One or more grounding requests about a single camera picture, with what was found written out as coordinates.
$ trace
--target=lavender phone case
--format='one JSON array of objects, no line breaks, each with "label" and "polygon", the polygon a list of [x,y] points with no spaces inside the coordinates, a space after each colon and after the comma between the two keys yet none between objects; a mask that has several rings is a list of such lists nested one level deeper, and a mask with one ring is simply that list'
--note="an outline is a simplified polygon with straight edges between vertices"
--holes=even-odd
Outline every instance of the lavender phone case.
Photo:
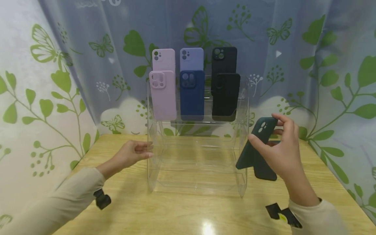
[{"label": "lavender phone case", "polygon": [[172,71],[175,76],[175,51],[174,49],[154,49],[153,71]]},{"label": "lavender phone case", "polygon": [[151,71],[149,83],[155,120],[175,120],[175,73],[172,71]]},{"label": "lavender phone case", "polygon": [[204,70],[204,50],[201,47],[180,50],[180,72]]}]

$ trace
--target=beige sleeve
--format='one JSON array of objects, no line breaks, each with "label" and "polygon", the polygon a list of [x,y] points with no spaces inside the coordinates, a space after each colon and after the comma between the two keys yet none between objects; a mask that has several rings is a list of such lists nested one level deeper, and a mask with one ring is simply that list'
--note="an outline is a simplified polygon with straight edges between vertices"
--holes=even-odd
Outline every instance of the beige sleeve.
[{"label": "beige sleeve", "polygon": [[293,235],[349,234],[337,210],[325,200],[313,207],[299,206],[290,200],[288,207],[303,226],[302,229],[292,227]]},{"label": "beige sleeve", "polygon": [[74,219],[95,199],[105,178],[96,168],[84,168],[67,179],[47,198],[38,200],[30,208],[4,226],[1,235],[49,235]]}]

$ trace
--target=pink phone case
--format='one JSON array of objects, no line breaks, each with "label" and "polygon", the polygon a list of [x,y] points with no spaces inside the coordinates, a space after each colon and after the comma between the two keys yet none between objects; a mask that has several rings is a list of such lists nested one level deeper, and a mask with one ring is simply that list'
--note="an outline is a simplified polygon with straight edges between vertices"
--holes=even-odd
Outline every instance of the pink phone case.
[{"label": "pink phone case", "polygon": [[174,49],[154,49],[153,71],[172,71],[175,74],[175,51]]},{"label": "pink phone case", "polygon": [[149,73],[154,118],[158,121],[176,119],[175,76],[172,71]]}]

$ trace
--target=hand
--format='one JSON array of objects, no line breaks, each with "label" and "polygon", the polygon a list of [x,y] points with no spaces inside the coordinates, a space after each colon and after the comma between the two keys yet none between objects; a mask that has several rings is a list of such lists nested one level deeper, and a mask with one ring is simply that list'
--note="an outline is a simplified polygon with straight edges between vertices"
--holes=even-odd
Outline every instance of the hand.
[{"label": "hand", "polygon": [[105,179],[109,179],[122,169],[133,166],[136,162],[153,156],[149,151],[153,148],[152,142],[130,140],[108,161],[97,166]]},{"label": "hand", "polygon": [[283,130],[276,129],[273,132],[282,136],[281,142],[277,145],[269,142],[266,145],[253,134],[248,136],[249,142],[282,179],[304,174],[299,152],[299,127],[284,115],[272,114],[272,116],[278,119],[277,126],[283,126]]}]

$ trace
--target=wooden table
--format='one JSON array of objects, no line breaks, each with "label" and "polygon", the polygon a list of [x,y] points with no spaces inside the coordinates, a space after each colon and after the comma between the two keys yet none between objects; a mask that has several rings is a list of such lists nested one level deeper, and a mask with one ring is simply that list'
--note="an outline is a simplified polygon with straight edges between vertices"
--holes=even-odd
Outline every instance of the wooden table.
[{"label": "wooden table", "polygon": [[[72,174],[83,167],[96,167],[111,158],[129,139],[146,136],[102,135]],[[316,193],[334,204],[351,234],[376,234],[376,227],[335,176],[308,146],[300,142],[306,174]],[[112,204],[100,211],[93,202],[57,235],[266,235],[291,234],[289,225],[269,217],[265,206],[288,205],[283,181],[256,179],[248,174],[244,198],[148,191],[146,162],[123,170],[103,188]]]}]

